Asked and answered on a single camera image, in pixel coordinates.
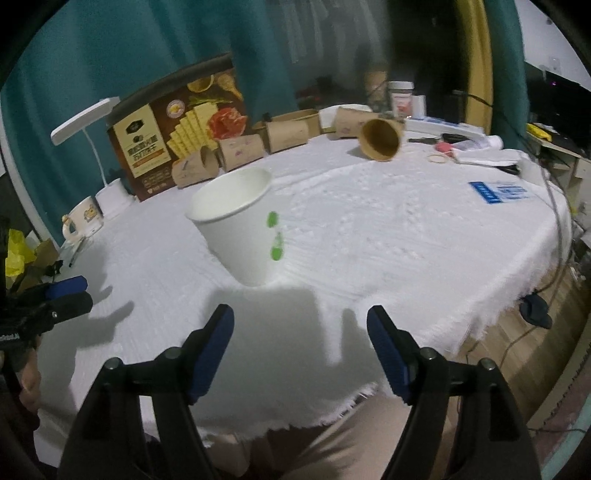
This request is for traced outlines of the person left hand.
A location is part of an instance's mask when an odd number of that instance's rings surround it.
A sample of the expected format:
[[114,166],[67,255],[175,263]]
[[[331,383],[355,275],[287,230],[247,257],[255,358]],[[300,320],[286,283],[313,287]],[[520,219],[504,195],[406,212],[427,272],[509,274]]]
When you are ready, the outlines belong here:
[[31,413],[36,414],[41,404],[41,373],[38,368],[38,349],[41,337],[35,338],[32,348],[27,350],[26,362],[20,374],[21,392],[19,399],[23,406]]

